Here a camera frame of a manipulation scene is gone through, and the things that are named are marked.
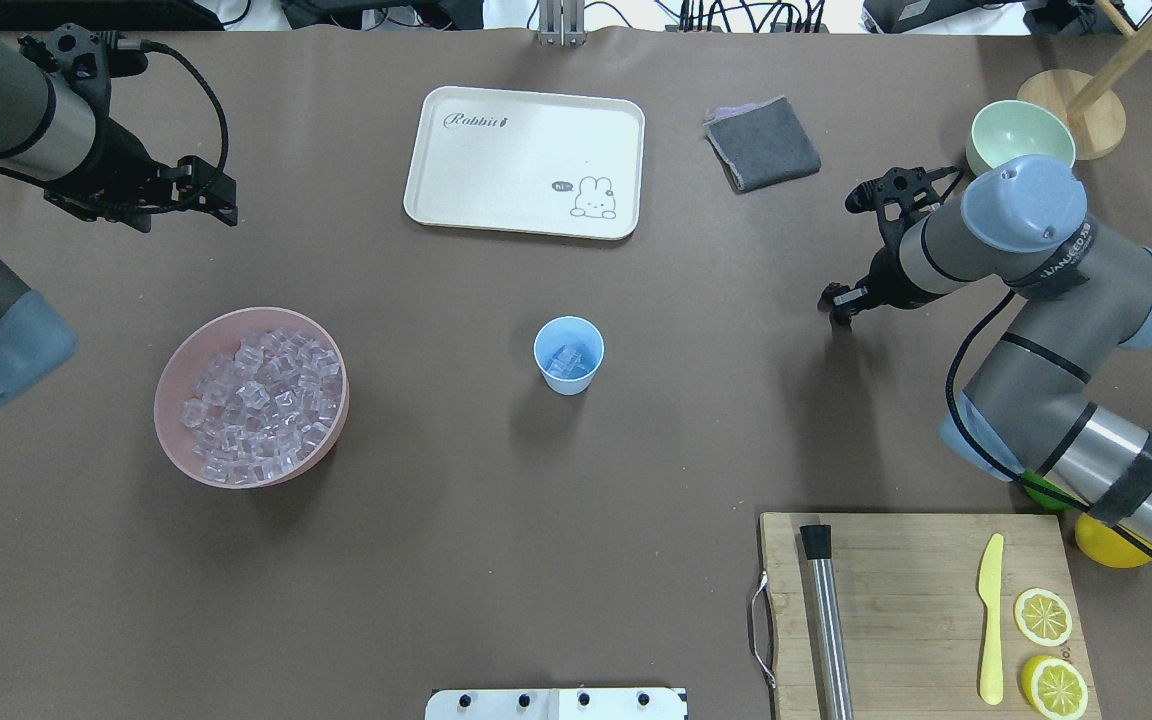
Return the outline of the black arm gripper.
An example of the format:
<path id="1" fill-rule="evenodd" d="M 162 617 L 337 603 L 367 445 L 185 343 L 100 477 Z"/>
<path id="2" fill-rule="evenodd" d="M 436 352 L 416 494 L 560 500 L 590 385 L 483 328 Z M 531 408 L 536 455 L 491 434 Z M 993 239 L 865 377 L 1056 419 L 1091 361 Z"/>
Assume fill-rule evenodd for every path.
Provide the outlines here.
<path id="1" fill-rule="evenodd" d="M 916 285 L 899 252 L 902 247 L 914 247 L 905 241 L 905 233 L 927 219 L 963 179 L 963 168 L 893 167 L 878 179 L 867 179 L 846 197 L 846 210 L 851 214 L 872 211 L 876 214 L 882 249 L 870 260 L 867 275 L 854 287 L 832 282 L 820 293 L 820 310 L 827 311 L 838 328 L 849 328 L 855 314 L 876 306 L 896 306 L 914 310 L 941 300 L 942 293 Z"/>

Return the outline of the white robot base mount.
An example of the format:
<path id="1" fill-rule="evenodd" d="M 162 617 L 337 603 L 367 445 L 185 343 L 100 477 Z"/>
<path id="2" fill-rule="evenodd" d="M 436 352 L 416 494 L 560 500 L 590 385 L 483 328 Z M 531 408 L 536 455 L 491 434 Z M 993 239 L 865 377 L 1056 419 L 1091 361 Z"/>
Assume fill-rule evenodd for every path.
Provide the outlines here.
<path id="1" fill-rule="evenodd" d="M 684 689 L 568 687 L 444 689 L 425 719 L 689 719 Z"/>

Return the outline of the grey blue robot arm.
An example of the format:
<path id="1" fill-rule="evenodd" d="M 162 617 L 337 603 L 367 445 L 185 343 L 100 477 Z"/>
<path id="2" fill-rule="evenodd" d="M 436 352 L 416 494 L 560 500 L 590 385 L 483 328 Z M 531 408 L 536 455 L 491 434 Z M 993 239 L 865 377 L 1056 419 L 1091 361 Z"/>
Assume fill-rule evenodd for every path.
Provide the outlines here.
<path id="1" fill-rule="evenodd" d="M 1152 348 L 1152 249 L 1087 209 L 1064 161 L 1020 156 L 965 190 L 935 190 L 956 167 L 892 168 L 846 197 L 876 214 L 882 249 L 856 285 L 823 291 L 832 323 L 876 306 L 914 310 L 984 278 L 1018 314 L 964 388 L 946 376 L 942 441 L 975 465 L 1030 486 L 1043 477 L 1089 518 L 1152 548 L 1152 430 L 1089 400 L 1116 350 Z"/>
<path id="2" fill-rule="evenodd" d="M 114 79 L 145 71 L 152 55 L 177 61 L 204 91 L 218 120 L 217 160 L 157 160 L 114 118 Z M 150 232 L 156 217 L 179 211 L 237 225 L 229 154 L 229 126 L 217 91 L 165 41 L 73 23 L 17 41 L 0 38 L 0 191 L 15 184 L 79 222 L 141 233 Z M 0 255 L 0 407 L 44 381 L 77 347 L 63 314 Z"/>

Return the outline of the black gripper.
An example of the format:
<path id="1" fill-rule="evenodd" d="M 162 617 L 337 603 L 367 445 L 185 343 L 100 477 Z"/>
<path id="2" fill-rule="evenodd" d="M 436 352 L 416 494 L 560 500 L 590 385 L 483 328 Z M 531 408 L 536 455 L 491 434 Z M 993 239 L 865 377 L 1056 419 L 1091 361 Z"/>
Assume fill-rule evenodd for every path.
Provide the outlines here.
<path id="1" fill-rule="evenodd" d="M 18 53 L 52 82 L 76 92 L 94 120 L 86 159 L 63 177 L 41 184 L 46 200 L 84 222 L 105 219 L 137 232 L 150 232 L 152 217 L 172 211 L 200 211 L 237 227 L 237 183 L 225 173 L 230 149 L 227 115 L 200 70 L 177 50 L 120 31 L 59 26 L 41 38 L 20 36 Z M 145 71 L 151 54 L 179 61 L 207 96 L 219 124 L 215 162 L 198 156 L 183 156 L 174 165 L 157 161 L 141 138 L 109 118 L 113 79 Z"/>

